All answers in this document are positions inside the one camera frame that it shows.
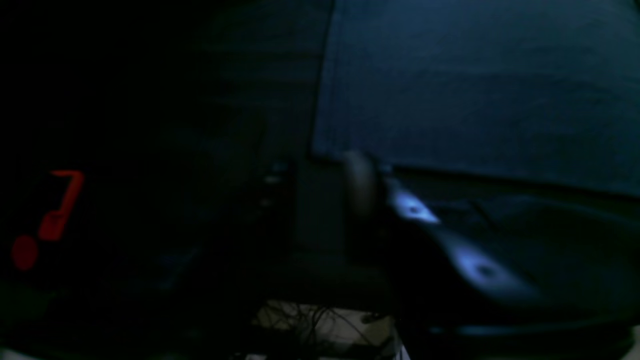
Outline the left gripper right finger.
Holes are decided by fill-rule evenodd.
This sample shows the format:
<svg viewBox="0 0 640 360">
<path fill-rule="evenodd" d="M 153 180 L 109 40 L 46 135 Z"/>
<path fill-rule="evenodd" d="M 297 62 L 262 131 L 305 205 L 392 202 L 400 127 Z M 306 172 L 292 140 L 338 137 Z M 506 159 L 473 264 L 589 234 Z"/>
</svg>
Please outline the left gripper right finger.
<svg viewBox="0 0 640 360">
<path fill-rule="evenodd" d="M 343 166 L 352 237 L 409 346 L 638 343 L 638 222 L 534 196 L 428 202 L 365 153 Z"/>
</svg>

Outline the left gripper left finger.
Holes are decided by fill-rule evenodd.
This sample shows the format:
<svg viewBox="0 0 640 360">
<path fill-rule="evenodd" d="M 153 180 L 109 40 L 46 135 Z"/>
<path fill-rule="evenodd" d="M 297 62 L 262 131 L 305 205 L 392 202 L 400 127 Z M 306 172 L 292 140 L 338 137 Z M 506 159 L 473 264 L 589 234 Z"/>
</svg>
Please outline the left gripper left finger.
<svg viewBox="0 0 640 360">
<path fill-rule="evenodd" d="M 288 262 L 297 219 L 297 165 L 272 162 L 229 196 L 210 226 L 210 289 L 237 296 Z"/>
</svg>

